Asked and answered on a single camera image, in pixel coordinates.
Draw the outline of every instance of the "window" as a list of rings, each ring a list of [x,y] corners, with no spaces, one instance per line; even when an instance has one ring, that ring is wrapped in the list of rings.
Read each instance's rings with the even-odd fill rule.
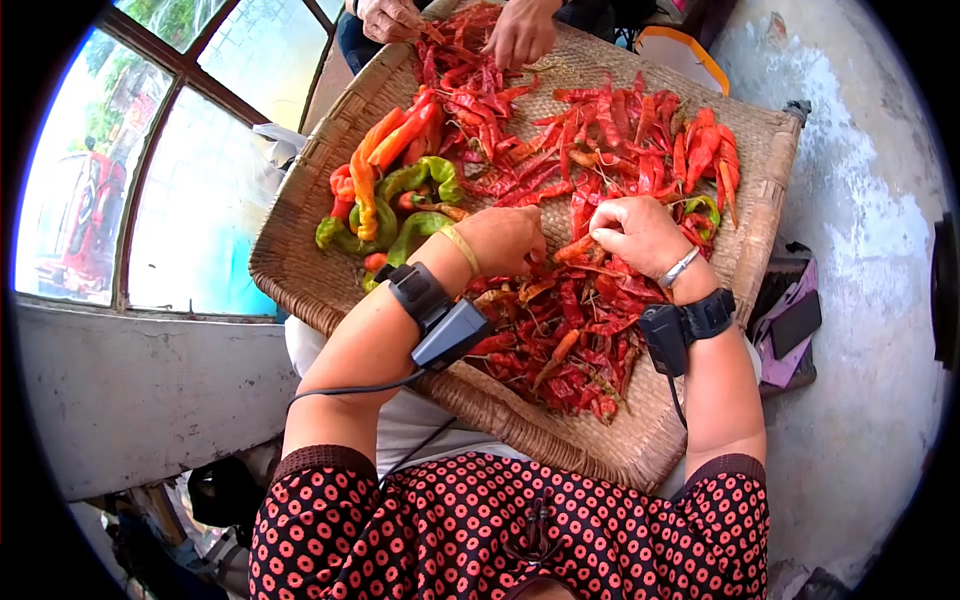
[[[110,304],[121,216],[170,75],[95,31],[67,72],[27,179],[18,292]]]
[[[263,209],[237,174],[262,146],[251,125],[300,127],[342,8],[115,0],[40,133],[16,291],[115,312],[274,315],[247,271]]]
[[[327,38],[302,2],[241,0],[197,63],[271,121],[295,130]]]

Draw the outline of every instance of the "woven basket tray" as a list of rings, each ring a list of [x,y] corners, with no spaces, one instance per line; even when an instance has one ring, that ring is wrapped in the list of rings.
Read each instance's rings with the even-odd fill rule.
[[[425,13],[442,18],[466,3],[437,0]],[[669,87],[682,99],[689,98],[691,116],[696,107],[712,107],[717,120],[736,135],[740,227],[734,229],[725,216],[711,263],[733,289],[742,327],[777,232],[800,121],[723,97],[596,37],[564,25],[558,29],[556,50],[544,59],[554,68],[540,72],[540,90],[516,100],[518,109],[508,130],[522,139],[540,131],[528,125],[530,121],[566,109],[552,100],[553,89],[599,86],[604,70],[613,72],[614,85],[630,87],[638,69],[643,69],[647,89]],[[324,335],[363,297],[361,261],[336,250],[320,252],[314,243],[317,224],[333,204],[328,179],[333,169],[349,161],[367,129],[391,108],[410,106],[417,91],[413,55],[411,44],[390,44],[357,75],[311,134],[253,247],[250,270],[256,285]],[[490,202],[467,199],[465,207],[475,211]],[[568,197],[543,202],[543,232],[551,251],[570,241],[568,204]],[[646,492],[665,479],[684,454],[685,432],[673,412],[669,388],[646,353],[637,360],[625,395],[629,412],[621,410],[609,427],[589,413],[577,418],[550,415],[463,362],[424,377],[414,389],[540,462]]]

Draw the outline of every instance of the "window frame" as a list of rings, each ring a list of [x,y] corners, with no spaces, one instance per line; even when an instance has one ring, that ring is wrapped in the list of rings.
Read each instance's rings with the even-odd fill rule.
[[[324,70],[324,64],[329,55],[330,47],[336,38],[336,21],[340,17],[340,14],[336,14],[331,21],[316,0],[301,1],[317,21],[320,22],[326,31],[327,38],[324,49],[320,54],[320,60],[314,72],[309,91],[307,92],[303,111],[300,115],[299,129],[303,128],[304,121],[306,120],[307,111],[310,109],[310,103],[313,99],[317,81],[320,79],[320,75]],[[174,103],[180,95],[180,91],[183,90],[185,86],[190,86],[206,100],[222,108],[247,127],[270,122],[270,119],[265,117],[260,111],[245,102],[225,85],[218,82],[213,76],[207,74],[197,62],[200,54],[204,51],[214,34],[220,29],[220,26],[224,24],[230,13],[233,12],[239,4],[240,0],[225,0],[224,4],[210,17],[210,20],[204,25],[196,39],[190,43],[189,48],[183,53],[160,39],[159,36],[136,22],[131,16],[115,7],[112,3],[101,13],[100,17],[93,24],[93,28],[99,29],[113,37],[136,54],[152,62],[159,69],[170,75],[173,81],[167,88],[163,99],[157,105],[153,122],[143,138],[143,150],[141,151],[140,159],[137,161],[137,165],[131,174],[127,198],[120,216],[120,229],[117,235],[117,247],[113,261],[113,280],[110,285],[110,304],[103,306],[70,298],[54,299],[36,294],[16,292],[21,304],[39,308],[69,309],[84,313],[110,314],[134,318],[248,324],[276,322],[275,317],[268,316],[196,313],[151,307],[134,307],[130,304],[130,293],[128,289],[130,282],[132,237],[134,226],[136,225],[136,214],[140,206],[140,198],[147,180],[147,173],[150,171],[150,165],[163,134],[163,129],[173,110]]]

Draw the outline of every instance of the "dark jeans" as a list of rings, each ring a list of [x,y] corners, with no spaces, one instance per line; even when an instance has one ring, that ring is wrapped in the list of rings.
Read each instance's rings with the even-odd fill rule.
[[[414,0],[419,10],[425,9],[432,0]],[[573,0],[557,11],[554,18],[580,31],[613,42],[613,8],[609,0]],[[383,44],[363,35],[363,21],[344,11],[337,22],[337,44],[347,59],[353,75],[370,62]]]

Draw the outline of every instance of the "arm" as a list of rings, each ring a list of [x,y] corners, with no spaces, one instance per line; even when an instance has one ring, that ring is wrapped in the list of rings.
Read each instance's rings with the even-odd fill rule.
[[[526,273],[528,252],[543,260],[540,209],[489,208],[458,223],[457,231],[473,249],[486,276]],[[453,298],[467,285],[467,259],[453,242],[433,235],[407,261],[421,262]],[[387,285],[378,286],[351,310],[307,370],[298,394],[309,390],[365,386],[396,381],[414,368],[410,352],[420,340],[417,324]],[[376,420],[380,406],[396,389],[352,396],[306,396],[287,415],[283,456],[315,444],[336,444],[376,458]]]
[[[620,227],[623,232],[610,227]],[[653,279],[663,276],[692,248],[666,210],[649,197],[600,204],[590,231],[606,250]],[[674,302],[682,305],[702,300],[719,286],[712,267],[698,256],[674,282]],[[712,339],[694,342],[687,356],[686,477],[724,454],[747,454],[763,464],[763,411],[740,330],[731,327]]]

